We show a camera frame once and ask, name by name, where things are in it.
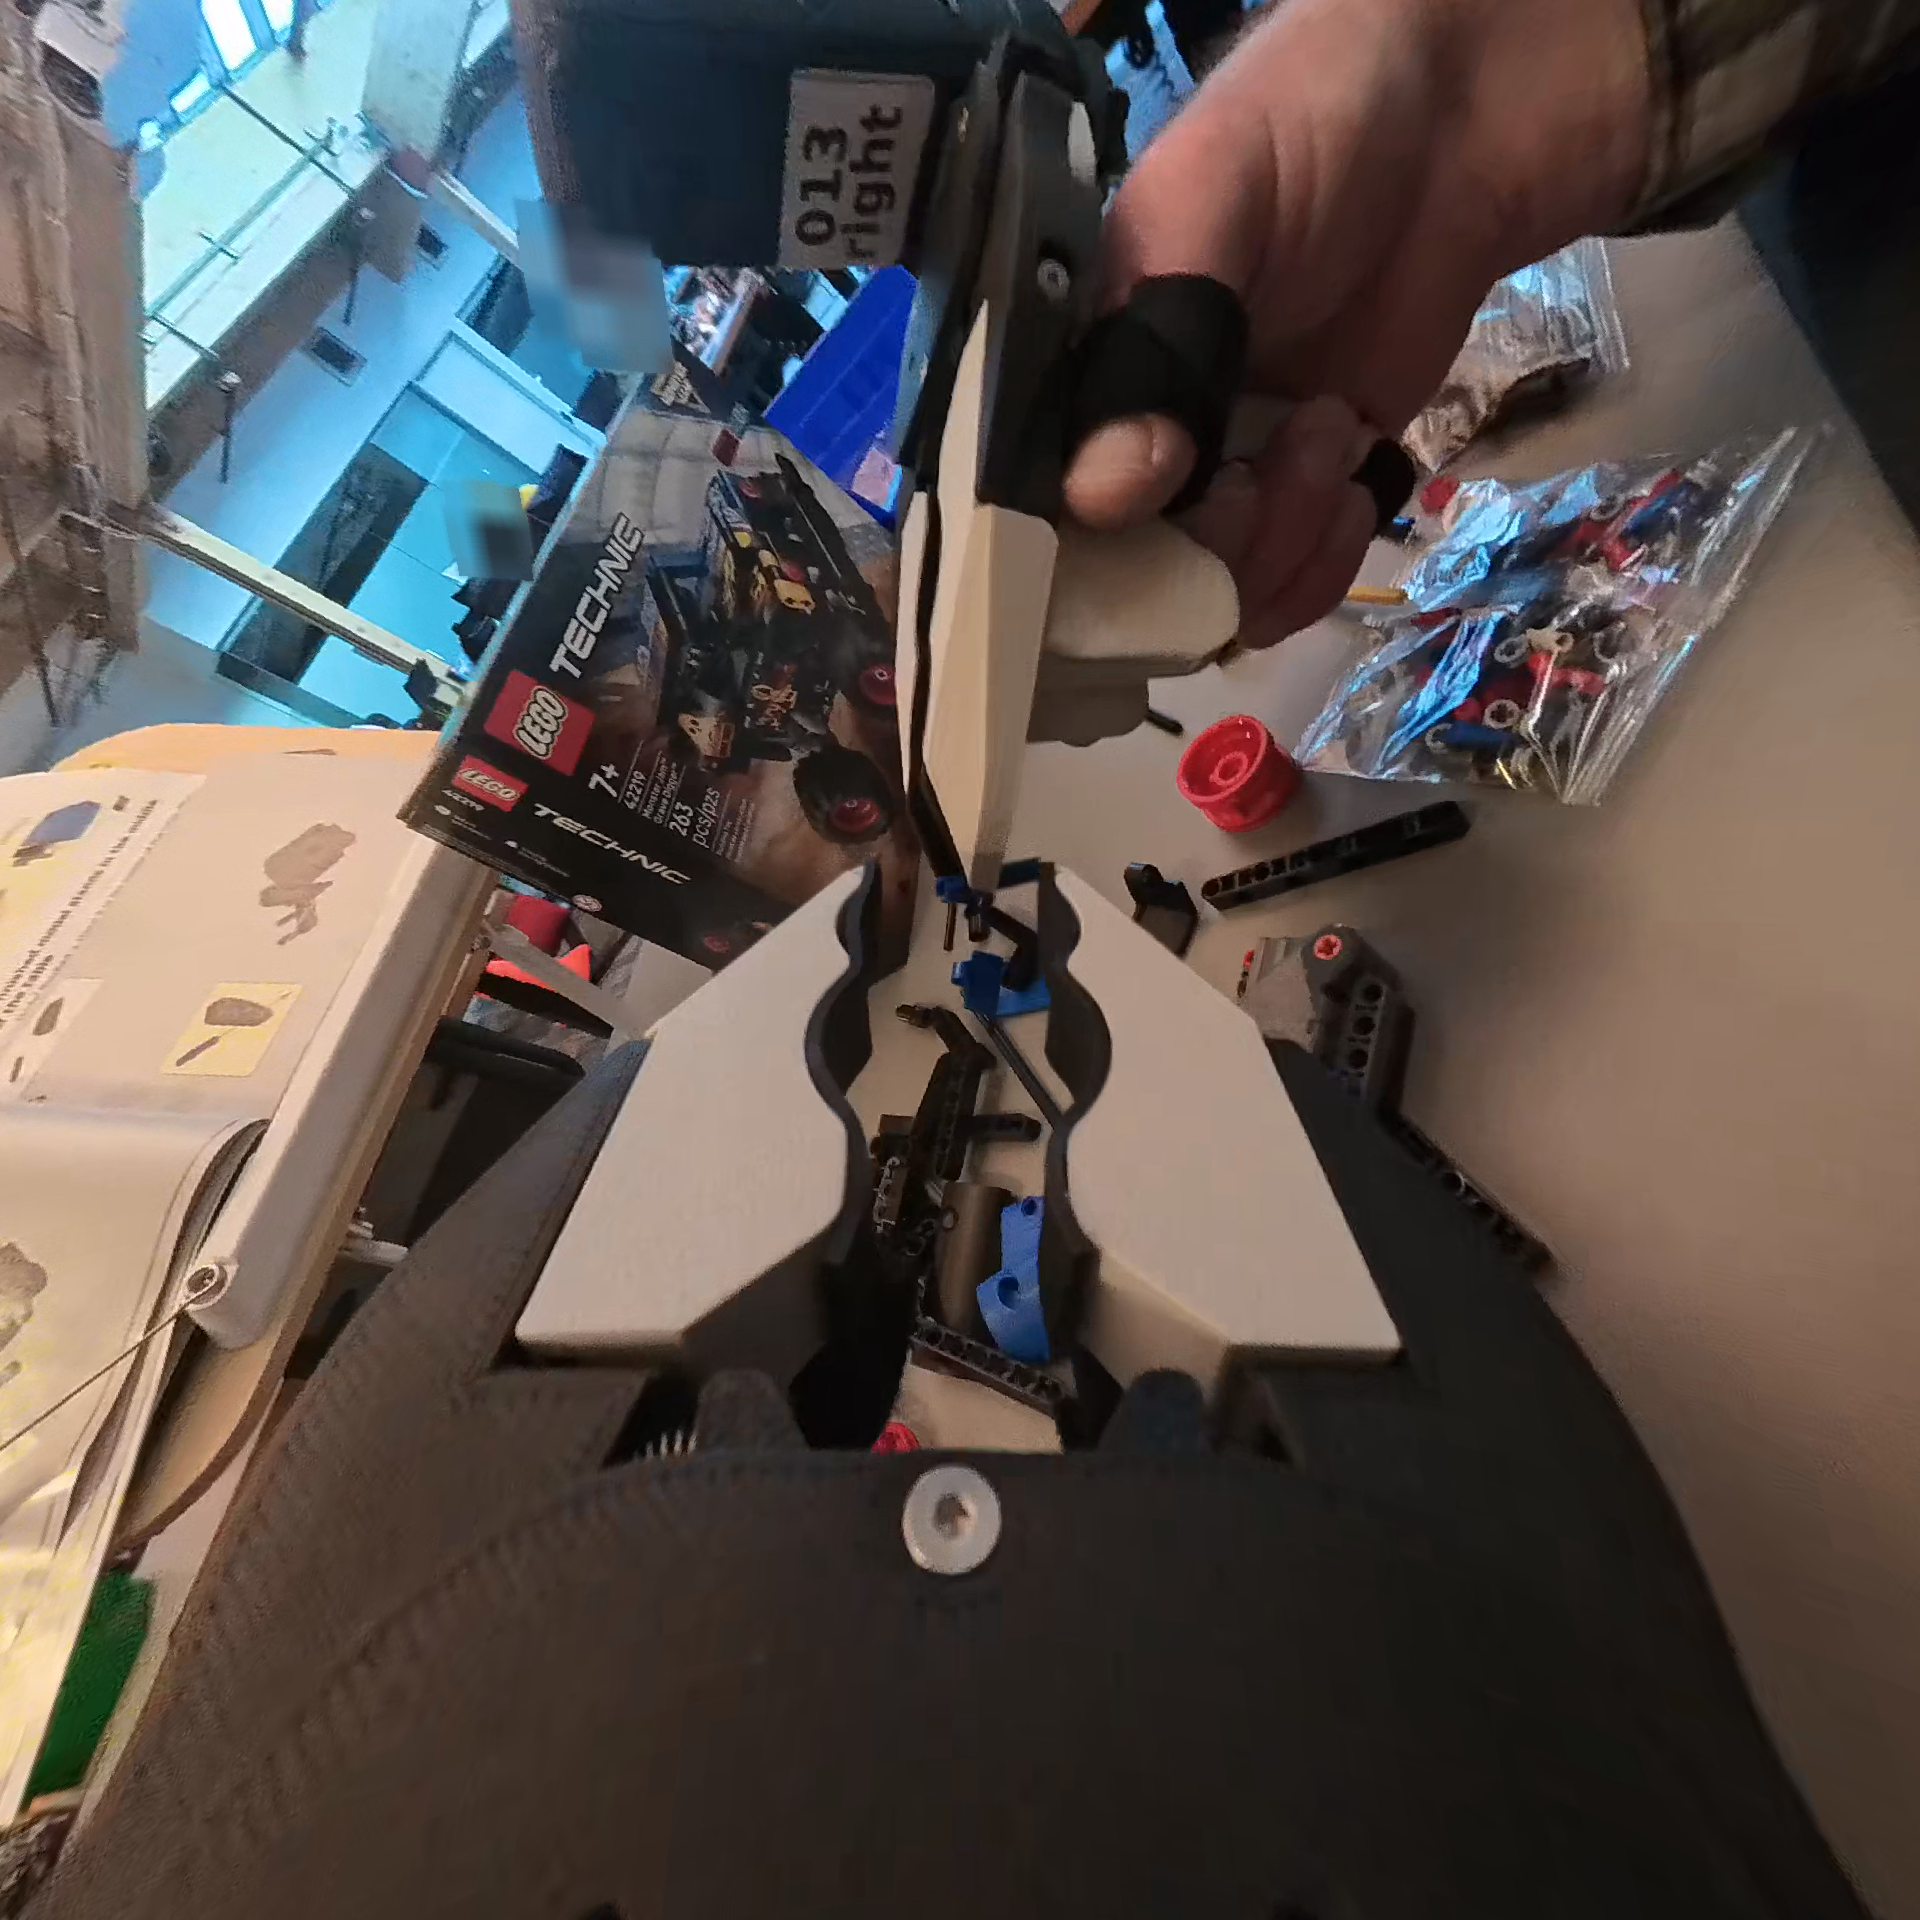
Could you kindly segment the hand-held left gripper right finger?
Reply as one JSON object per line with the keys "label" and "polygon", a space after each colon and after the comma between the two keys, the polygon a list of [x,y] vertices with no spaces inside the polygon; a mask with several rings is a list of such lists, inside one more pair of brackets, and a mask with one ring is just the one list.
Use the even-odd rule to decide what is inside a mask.
{"label": "hand-held left gripper right finger", "polygon": [[1394,1363],[1397,1326],[1261,1022],[1068,867],[1040,877],[1068,1340],[1207,1404],[1255,1357]]}

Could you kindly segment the black curved toy shell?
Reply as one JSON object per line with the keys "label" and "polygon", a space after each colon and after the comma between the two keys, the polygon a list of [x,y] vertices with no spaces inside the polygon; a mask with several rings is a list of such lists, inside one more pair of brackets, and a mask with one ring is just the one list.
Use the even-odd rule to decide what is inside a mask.
{"label": "black curved toy shell", "polygon": [[946,1328],[976,1328],[978,1319],[976,1292],[1007,1266],[998,1223],[1009,1202],[1015,1190],[997,1180],[946,1186],[943,1223],[938,1223],[938,1319]]}

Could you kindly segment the black beam frame assembly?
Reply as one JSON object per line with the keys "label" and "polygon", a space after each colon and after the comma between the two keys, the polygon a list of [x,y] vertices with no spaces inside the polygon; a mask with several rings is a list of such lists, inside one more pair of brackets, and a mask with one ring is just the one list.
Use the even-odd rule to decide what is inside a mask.
{"label": "black beam frame assembly", "polygon": [[897,1003],[897,1021],[938,1035],[943,1061],[928,1077],[928,1091],[909,1120],[880,1120],[873,1136],[876,1158],[876,1190],[873,1190],[873,1237],[892,1266],[892,1276],[906,1286],[906,1340],[921,1357],[938,1369],[971,1379],[1049,1424],[1068,1415],[1068,1379],[1058,1373],[1058,1357],[1042,1369],[1024,1369],[1007,1357],[985,1326],[976,1328],[946,1328],[938,1319],[938,1223],[951,1180],[971,1179],[971,1150],[989,1141],[1040,1141],[1040,1120],[1028,1112],[985,1112],[985,1074],[997,1056],[954,1009],[943,1003]]}

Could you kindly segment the instruction booklet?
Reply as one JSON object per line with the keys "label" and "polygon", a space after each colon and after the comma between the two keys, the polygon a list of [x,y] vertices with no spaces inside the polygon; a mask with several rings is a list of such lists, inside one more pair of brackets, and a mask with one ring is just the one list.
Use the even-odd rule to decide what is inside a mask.
{"label": "instruction booklet", "polygon": [[261,1346],[474,908],[333,747],[69,770],[0,803],[6,1822],[173,1340]]}

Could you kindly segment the clear plastic bag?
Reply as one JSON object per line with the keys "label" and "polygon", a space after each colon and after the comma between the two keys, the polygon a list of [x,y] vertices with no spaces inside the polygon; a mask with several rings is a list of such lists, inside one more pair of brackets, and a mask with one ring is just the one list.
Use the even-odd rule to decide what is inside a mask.
{"label": "clear plastic bag", "polygon": [[1441,389],[1404,427],[1404,446],[1433,478],[1479,437],[1554,413],[1626,368],[1610,249],[1579,237],[1488,293]]}

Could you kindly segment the straight black beam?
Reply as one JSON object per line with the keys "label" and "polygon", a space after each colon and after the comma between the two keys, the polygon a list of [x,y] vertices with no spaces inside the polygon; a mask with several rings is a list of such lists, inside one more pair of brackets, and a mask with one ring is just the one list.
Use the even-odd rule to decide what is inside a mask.
{"label": "straight black beam", "polygon": [[1455,845],[1472,834],[1472,818],[1463,803],[1424,803],[1408,811],[1389,811],[1371,828],[1351,828],[1341,837],[1318,837],[1308,845],[1297,845],[1286,856],[1264,856],[1223,877],[1204,883],[1204,902],[1213,910],[1242,910],[1280,897],[1301,897],[1313,886],[1335,886],[1344,877],[1394,867],[1418,851]]}

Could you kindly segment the grey toy motor block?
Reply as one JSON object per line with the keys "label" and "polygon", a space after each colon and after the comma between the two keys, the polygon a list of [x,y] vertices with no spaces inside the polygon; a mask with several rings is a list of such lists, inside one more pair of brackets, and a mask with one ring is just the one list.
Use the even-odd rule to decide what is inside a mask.
{"label": "grey toy motor block", "polygon": [[1355,925],[1264,934],[1242,961],[1238,1003],[1261,1038],[1307,1051],[1359,1102],[1397,1112],[1413,1003],[1397,972]]}

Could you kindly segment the grey desk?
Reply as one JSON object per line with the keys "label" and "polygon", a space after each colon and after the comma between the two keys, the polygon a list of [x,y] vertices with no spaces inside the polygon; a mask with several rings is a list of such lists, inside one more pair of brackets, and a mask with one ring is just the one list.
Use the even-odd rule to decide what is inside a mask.
{"label": "grey desk", "polygon": [[1408,1112],[1561,1262],[1775,1735],[1916,1905],[1916,536],[1739,222],[1617,249],[1629,381],[1543,478],[1826,425],[1599,807],[1469,791],[1449,851],[1195,934],[1355,921]]}

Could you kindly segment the blue curved toy panel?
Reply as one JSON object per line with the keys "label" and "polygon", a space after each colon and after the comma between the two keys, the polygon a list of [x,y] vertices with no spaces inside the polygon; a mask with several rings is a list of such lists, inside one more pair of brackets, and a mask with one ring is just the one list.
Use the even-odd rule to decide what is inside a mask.
{"label": "blue curved toy panel", "polygon": [[1052,1357],[1042,1328],[1040,1239],[1042,1239],[1040,1196],[1021,1196],[998,1208],[998,1266],[976,1292],[976,1309],[989,1346],[1024,1369],[1042,1369]]}

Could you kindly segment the black rectangular panel piece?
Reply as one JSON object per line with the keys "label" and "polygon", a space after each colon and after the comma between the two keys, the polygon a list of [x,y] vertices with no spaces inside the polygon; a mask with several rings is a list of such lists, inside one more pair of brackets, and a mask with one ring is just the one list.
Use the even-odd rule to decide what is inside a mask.
{"label": "black rectangular panel piece", "polygon": [[1204,910],[1189,893],[1189,883],[1177,877],[1161,877],[1161,867],[1151,864],[1132,864],[1125,872],[1125,886],[1129,886],[1129,902],[1132,902],[1132,921],[1161,945],[1170,952],[1177,961],[1189,961],[1191,940],[1195,940],[1195,925],[1204,925]]}

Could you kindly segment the printed toy set box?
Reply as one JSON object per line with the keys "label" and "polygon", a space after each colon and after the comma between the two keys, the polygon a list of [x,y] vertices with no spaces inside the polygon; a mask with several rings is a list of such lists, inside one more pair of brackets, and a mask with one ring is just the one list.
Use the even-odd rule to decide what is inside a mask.
{"label": "printed toy set box", "polygon": [[873,867],[897,972],[897,541],[711,389],[636,381],[399,818],[711,972]]}

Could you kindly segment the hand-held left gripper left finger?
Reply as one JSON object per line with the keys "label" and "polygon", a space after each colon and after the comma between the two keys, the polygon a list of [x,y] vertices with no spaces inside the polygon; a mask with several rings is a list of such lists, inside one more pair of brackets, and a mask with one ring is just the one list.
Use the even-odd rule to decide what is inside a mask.
{"label": "hand-held left gripper left finger", "polygon": [[527,1357],[641,1369],[617,1446],[721,1446],[751,1379],[806,1446],[876,1446],[909,1282],[876,1251],[853,1106],[892,972],[880,867],[843,872],[641,1038],[636,1077],[518,1315]]}

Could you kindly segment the person's right hand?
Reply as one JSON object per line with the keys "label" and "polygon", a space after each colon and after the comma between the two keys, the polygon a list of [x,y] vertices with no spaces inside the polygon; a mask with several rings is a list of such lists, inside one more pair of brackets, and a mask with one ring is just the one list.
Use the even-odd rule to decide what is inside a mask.
{"label": "person's right hand", "polygon": [[1271,5],[1125,176],[1097,293],[1213,278],[1242,382],[1280,405],[1181,525],[1238,578],[1238,648],[1355,588],[1355,478],[1441,389],[1508,273],[1626,222],[1652,163],[1652,39],[1617,0]]}

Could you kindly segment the black bent beam blue pin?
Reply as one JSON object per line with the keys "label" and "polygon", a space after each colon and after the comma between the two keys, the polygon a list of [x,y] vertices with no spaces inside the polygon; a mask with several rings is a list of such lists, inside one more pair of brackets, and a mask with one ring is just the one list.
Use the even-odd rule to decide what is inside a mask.
{"label": "black bent beam blue pin", "polygon": [[1436,1180],[1495,1245],[1504,1255],[1527,1271],[1532,1282],[1548,1282],[1554,1271],[1554,1255],[1552,1245],[1520,1225],[1495,1196],[1493,1186],[1481,1186],[1479,1179],[1469,1179],[1418,1122],[1408,1122],[1404,1112],[1378,1112],[1383,1134],[1408,1150],[1408,1161]]}

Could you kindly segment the black crank connector piece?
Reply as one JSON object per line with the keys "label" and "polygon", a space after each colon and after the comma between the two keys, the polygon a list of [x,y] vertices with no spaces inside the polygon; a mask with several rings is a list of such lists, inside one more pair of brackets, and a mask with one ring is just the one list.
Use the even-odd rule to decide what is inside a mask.
{"label": "black crank connector piece", "polygon": [[1028,921],[1021,921],[989,893],[976,893],[967,921],[971,921],[971,945],[976,952],[985,952],[997,940],[1007,945],[1007,992],[1024,993],[1024,992],[1040,987],[1040,931]]}

